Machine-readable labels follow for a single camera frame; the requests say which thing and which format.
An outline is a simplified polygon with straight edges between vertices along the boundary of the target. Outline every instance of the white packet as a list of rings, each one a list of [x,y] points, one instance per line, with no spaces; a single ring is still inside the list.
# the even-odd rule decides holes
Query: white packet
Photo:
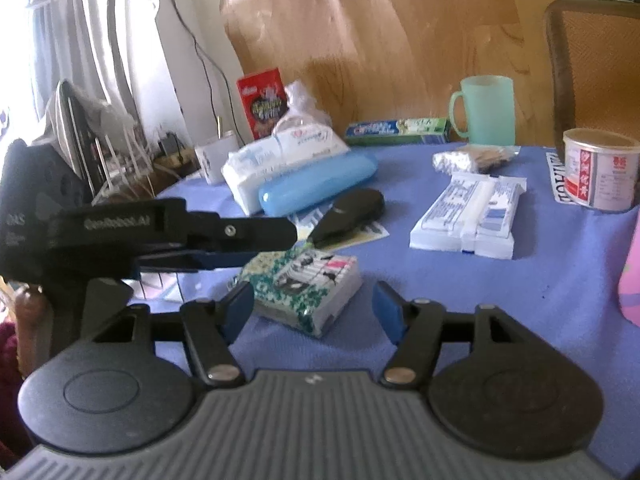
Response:
[[[525,178],[455,173],[412,229],[409,247],[511,259],[511,224],[526,189]]]

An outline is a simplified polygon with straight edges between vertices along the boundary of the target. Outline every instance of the can lid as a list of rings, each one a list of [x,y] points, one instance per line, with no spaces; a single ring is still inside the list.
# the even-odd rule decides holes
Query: can lid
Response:
[[[640,152],[640,140],[606,130],[574,128],[567,130],[563,138],[564,142],[570,140],[592,152]]]

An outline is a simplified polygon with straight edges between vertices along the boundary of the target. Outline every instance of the metal screw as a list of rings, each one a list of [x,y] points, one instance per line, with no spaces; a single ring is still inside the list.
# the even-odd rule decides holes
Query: metal screw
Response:
[[[209,368],[207,377],[212,381],[230,382],[238,378],[240,370],[233,365],[216,365]]]
[[[385,371],[385,379],[392,384],[409,384],[415,380],[415,372],[411,368],[389,368]]]

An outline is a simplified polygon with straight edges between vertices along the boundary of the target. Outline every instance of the foil packet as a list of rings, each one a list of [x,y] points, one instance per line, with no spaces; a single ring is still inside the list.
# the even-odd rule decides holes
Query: foil packet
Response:
[[[519,146],[465,144],[451,152],[433,155],[433,167],[443,173],[488,173],[520,153]]]

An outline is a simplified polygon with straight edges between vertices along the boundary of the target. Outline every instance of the red fabric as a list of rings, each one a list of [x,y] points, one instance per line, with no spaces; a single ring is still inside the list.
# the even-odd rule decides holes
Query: red fabric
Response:
[[[0,323],[0,466],[5,469],[31,449],[18,414],[21,385],[15,326],[5,321]]]

